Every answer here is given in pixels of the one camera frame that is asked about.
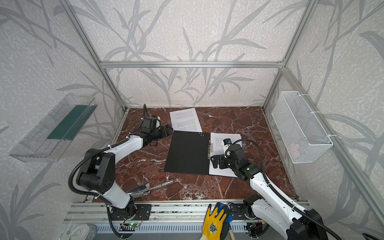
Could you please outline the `paper sheet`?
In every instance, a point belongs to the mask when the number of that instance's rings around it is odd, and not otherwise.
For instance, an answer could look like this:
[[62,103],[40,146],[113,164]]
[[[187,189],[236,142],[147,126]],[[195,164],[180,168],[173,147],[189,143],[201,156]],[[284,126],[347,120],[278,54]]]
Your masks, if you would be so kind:
[[[232,142],[235,142],[237,140],[240,140],[242,137],[240,134],[220,134],[220,133],[211,133],[211,152],[210,156],[214,155],[222,155],[225,153],[224,150],[224,139],[231,139]],[[234,174],[234,172],[227,168],[221,170],[219,167],[216,169],[213,166],[213,163],[210,161],[209,165],[209,175],[214,176],[222,176],[222,177],[233,177],[236,178],[237,176]]]
[[170,112],[170,117],[175,131],[202,132],[195,108]]

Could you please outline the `paper sheet back top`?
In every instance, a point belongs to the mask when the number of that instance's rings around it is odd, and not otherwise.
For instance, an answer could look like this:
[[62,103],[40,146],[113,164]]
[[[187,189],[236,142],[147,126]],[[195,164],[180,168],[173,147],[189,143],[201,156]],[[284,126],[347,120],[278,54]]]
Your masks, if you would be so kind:
[[202,132],[195,108],[170,112],[170,117],[175,131]]

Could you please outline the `blue folder black inside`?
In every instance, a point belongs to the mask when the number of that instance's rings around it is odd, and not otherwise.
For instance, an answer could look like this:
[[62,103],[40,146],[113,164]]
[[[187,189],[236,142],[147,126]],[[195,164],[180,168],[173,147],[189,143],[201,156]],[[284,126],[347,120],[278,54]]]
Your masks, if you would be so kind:
[[210,139],[210,133],[174,131],[164,171],[208,175]]

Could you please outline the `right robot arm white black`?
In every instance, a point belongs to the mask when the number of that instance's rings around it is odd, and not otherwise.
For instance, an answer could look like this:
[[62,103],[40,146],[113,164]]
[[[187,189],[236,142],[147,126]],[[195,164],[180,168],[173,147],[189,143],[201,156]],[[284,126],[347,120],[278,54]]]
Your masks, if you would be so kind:
[[224,154],[214,155],[211,161],[215,168],[231,169],[247,183],[257,196],[249,209],[256,218],[265,221],[286,240],[326,240],[340,236],[324,225],[314,209],[306,210],[280,190],[266,175],[264,165],[250,163],[240,140],[223,140]]

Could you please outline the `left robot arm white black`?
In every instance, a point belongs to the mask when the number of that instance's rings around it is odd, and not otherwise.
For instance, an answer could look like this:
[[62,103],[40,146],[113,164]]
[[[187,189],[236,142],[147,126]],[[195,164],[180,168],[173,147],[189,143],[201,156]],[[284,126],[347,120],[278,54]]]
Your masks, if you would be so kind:
[[70,173],[68,186],[80,195],[92,195],[115,210],[135,210],[134,198],[116,183],[116,164],[151,142],[171,136],[173,129],[162,125],[159,117],[143,117],[138,129],[124,140],[97,150],[89,149]]

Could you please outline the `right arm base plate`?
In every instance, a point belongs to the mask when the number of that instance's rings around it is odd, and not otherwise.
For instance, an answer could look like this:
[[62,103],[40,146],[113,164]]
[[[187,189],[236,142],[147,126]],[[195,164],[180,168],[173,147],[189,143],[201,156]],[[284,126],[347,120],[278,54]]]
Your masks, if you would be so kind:
[[235,204],[235,203],[228,203],[227,204],[229,210],[230,210],[230,213],[231,213],[231,216],[232,216],[232,219],[233,220],[249,220],[249,221],[253,221],[253,220],[262,220],[261,218],[258,218],[255,216],[255,214],[252,212],[252,209],[249,205],[245,205],[245,204]]

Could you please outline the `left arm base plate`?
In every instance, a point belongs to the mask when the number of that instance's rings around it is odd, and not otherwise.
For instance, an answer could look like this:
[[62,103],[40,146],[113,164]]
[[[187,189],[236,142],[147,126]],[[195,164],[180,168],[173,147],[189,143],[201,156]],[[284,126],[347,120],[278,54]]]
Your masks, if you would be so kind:
[[125,209],[112,207],[110,217],[112,221],[148,221],[151,209],[151,204],[128,205]]

